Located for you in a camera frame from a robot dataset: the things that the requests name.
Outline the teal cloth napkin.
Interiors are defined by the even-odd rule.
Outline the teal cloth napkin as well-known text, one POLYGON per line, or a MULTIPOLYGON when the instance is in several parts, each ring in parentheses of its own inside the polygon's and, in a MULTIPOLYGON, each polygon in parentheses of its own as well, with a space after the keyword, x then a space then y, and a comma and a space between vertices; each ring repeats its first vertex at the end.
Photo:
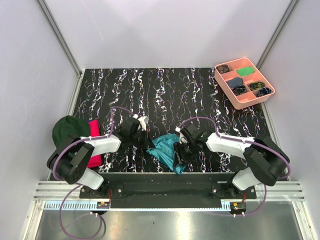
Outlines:
POLYGON ((162 135, 152 143, 153 148, 148 148, 146 152, 172 172, 181 175, 189 164, 191 155, 187 154, 185 146, 180 143, 180 137, 177 134, 162 135))

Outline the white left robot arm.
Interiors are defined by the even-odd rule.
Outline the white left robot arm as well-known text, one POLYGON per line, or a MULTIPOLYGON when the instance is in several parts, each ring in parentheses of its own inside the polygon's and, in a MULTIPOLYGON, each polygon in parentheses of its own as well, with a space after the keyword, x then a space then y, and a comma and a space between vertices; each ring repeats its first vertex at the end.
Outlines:
POLYGON ((90 159, 106 153, 116 153, 130 146, 147 149, 148 144, 152 144, 148 139, 148 121, 147 116, 134 115, 110 136, 80 137, 69 134, 46 165, 57 180, 63 180, 69 185, 86 186, 95 197, 103 198, 108 193, 108 181, 88 168, 90 159))

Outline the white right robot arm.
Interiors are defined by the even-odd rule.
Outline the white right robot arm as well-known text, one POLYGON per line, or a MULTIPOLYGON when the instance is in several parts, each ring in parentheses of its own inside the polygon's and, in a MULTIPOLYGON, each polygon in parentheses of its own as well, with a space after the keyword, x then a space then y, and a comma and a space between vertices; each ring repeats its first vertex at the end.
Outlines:
POLYGON ((227 185, 228 195, 239 198, 245 190, 257 184, 274 186, 290 172, 290 160, 269 137, 235 137, 213 131, 201 131, 194 125, 177 127, 179 142, 174 146, 173 167, 187 166, 196 160, 200 151, 225 153, 247 162, 227 185))

